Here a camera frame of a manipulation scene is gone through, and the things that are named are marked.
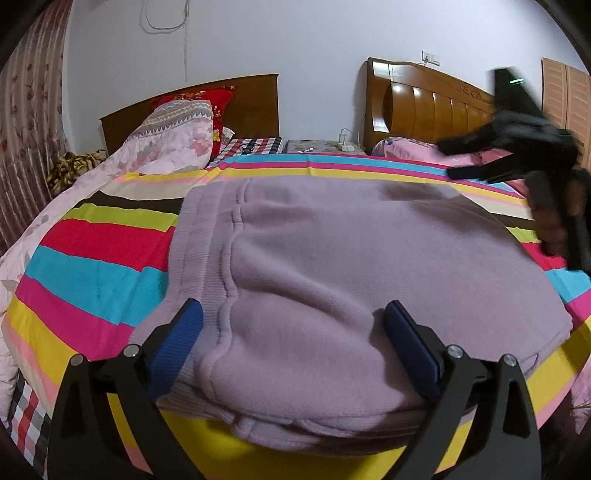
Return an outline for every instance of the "wall outlet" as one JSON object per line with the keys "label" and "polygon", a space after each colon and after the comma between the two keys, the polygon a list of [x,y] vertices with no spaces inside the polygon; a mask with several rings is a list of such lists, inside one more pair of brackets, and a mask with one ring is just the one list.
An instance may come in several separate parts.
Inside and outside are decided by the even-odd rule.
{"label": "wall outlet", "polygon": [[423,50],[421,52],[421,59],[425,64],[431,63],[433,65],[437,65],[438,67],[441,65],[441,57],[439,55],[429,53],[428,51]]}

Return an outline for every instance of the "rainbow striped sheet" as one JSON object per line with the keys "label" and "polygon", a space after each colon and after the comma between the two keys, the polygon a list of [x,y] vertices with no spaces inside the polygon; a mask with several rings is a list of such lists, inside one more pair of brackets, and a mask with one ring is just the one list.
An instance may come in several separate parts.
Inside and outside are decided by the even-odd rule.
{"label": "rainbow striped sheet", "polygon": [[[2,328],[10,350],[52,414],[69,358],[119,353],[141,320],[162,300],[167,254],[184,195],[211,181],[247,176],[312,175],[448,183],[435,165],[331,155],[245,155],[216,167],[166,176],[127,174],[77,204],[31,258]],[[573,317],[573,333],[528,380],[538,423],[564,398],[591,352],[591,280],[541,255],[524,199],[506,184],[451,183],[493,213],[539,263]],[[143,468],[121,406],[112,410],[132,461]],[[163,412],[189,456],[212,480],[379,479],[402,449],[364,458],[332,459],[276,452],[232,437],[218,421]],[[458,428],[441,468],[455,463],[470,423]]]}

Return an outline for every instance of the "brown headboard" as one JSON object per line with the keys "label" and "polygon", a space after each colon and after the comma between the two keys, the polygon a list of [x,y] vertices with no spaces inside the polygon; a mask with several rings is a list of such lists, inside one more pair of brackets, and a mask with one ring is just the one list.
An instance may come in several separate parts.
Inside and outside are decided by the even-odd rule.
{"label": "brown headboard", "polygon": [[[234,97],[224,112],[224,126],[234,130],[237,138],[279,137],[277,77],[275,73],[218,80],[168,93],[234,85]],[[152,113],[151,102],[166,94],[163,92],[100,119],[109,154],[123,145],[125,139]]]}
{"label": "brown headboard", "polygon": [[407,61],[368,59],[365,151],[391,136],[434,143],[488,121],[492,95],[437,70]]}

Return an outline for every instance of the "curtain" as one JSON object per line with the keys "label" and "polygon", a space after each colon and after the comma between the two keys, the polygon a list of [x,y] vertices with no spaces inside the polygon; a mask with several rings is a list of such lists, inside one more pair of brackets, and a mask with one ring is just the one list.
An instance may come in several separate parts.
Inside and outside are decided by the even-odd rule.
{"label": "curtain", "polygon": [[0,73],[0,253],[51,200],[47,174],[66,150],[61,65],[72,0],[35,20]]}

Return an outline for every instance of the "blue gripper pad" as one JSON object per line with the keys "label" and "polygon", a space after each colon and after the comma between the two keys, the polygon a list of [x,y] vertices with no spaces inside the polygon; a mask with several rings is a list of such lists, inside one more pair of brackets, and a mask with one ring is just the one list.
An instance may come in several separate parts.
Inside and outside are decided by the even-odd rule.
{"label": "blue gripper pad", "polygon": [[439,401],[439,364],[421,340],[414,326],[394,302],[384,312],[386,334],[398,354],[414,389],[432,403]]}
{"label": "blue gripper pad", "polygon": [[176,319],[148,365],[150,379],[147,394],[153,402],[170,392],[181,367],[203,329],[203,308],[197,300],[188,299],[183,314]]}

